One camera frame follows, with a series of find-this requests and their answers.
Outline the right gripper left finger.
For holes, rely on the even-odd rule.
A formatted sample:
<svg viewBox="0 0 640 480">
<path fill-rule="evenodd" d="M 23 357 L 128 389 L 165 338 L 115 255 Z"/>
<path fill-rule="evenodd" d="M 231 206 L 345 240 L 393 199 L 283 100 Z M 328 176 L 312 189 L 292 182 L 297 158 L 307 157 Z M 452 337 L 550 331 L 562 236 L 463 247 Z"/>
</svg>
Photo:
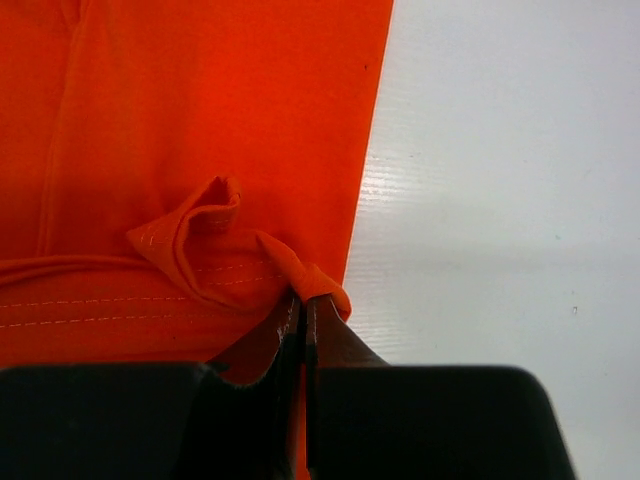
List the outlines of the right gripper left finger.
<svg viewBox="0 0 640 480">
<path fill-rule="evenodd" d="M 291 479 L 297 296 L 205 363 L 1 373 L 5 479 Z"/>
</svg>

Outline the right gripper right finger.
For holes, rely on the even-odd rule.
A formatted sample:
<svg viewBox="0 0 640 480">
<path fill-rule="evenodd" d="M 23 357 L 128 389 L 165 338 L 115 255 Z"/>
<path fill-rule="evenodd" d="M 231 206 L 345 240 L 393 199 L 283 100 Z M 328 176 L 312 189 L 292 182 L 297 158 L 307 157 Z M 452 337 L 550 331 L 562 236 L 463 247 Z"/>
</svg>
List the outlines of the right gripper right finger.
<svg viewBox="0 0 640 480">
<path fill-rule="evenodd" d="M 509 366 L 394 366 L 306 307 L 307 464 L 314 479 L 572 479 L 552 404 Z"/>
</svg>

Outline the orange t-shirt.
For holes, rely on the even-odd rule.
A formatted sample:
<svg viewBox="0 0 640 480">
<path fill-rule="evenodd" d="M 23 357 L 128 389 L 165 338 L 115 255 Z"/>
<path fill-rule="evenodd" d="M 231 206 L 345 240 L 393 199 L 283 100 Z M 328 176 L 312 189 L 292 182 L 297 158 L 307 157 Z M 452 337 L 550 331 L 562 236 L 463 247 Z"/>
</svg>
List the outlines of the orange t-shirt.
<svg viewBox="0 0 640 480">
<path fill-rule="evenodd" d="M 1 373 L 205 363 L 342 281 L 389 1 L 5 1 Z"/>
</svg>

